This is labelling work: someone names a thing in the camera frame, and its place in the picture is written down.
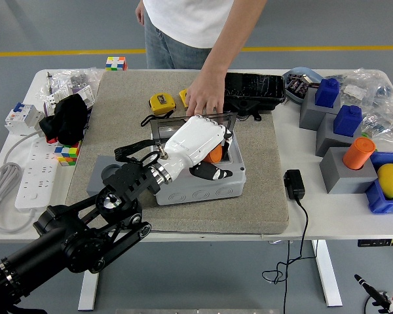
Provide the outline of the person's right hand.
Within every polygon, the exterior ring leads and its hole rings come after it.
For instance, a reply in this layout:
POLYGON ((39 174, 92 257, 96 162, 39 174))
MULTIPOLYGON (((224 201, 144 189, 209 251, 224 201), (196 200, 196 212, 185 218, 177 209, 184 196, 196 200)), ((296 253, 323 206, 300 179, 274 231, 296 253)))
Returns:
POLYGON ((138 23, 140 25, 144 26, 144 23, 145 23, 145 21, 144 21, 145 20, 145 7, 144 7, 144 4, 143 4, 142 0, 139 1, 138 5, 137 5, 137 7, 135 9, 135 14, 136 14, 136 18, 137 18, 138 23))

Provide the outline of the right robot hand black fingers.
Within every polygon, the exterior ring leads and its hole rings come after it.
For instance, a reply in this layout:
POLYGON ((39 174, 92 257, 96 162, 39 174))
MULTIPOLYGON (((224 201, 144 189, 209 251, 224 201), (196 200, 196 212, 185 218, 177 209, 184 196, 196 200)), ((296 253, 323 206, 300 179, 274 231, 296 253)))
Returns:
POLYGON ((358 274, 355 274, 354 278, 374 300, 372 304, 379 307, 379 313, 393 313, 393 293, 377 291, 358 274))

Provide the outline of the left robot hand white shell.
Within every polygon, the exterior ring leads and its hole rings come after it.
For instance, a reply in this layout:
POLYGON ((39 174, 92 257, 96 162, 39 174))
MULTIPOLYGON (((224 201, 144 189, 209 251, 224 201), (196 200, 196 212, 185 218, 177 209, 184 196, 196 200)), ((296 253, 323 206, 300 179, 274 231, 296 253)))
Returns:
POLYGON ((176 180, 184 169, 210 181, 231 177, 232 171, 204 161, 223 142, 231 143, 231 137, 232 132, 224 125, 200 115, 192 116, 165 143, 164 156, 157 160, 155 172, 165 184, 176 180))

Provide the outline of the person's left hand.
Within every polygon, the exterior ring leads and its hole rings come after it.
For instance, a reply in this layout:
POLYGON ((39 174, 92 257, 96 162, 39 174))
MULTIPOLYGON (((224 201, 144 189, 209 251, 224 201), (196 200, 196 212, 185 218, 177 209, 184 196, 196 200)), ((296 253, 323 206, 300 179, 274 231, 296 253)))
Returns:
POLYGON ((201 71, 187 89, 186 115, 220 114, 223 112, 225 73, 201 71))

